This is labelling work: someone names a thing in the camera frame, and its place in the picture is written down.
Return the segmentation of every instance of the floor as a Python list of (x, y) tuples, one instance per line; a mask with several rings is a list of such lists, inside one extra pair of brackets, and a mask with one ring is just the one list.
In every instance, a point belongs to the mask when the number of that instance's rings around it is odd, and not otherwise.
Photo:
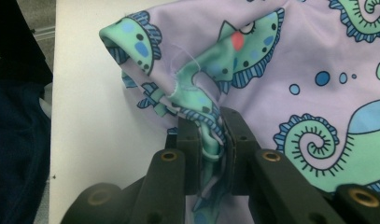
[[(56, 0), (17, 0), (23, 17), (30, 29), (39, 29), (55, 26)], [(38, 41), (38, 45), (44, 52), (47, 64), (53, 71), (53, 56), (55, 38)], [(42, 202), (35, 217), (36, 224), (49, 222), (49, 181), (44, 192)]]

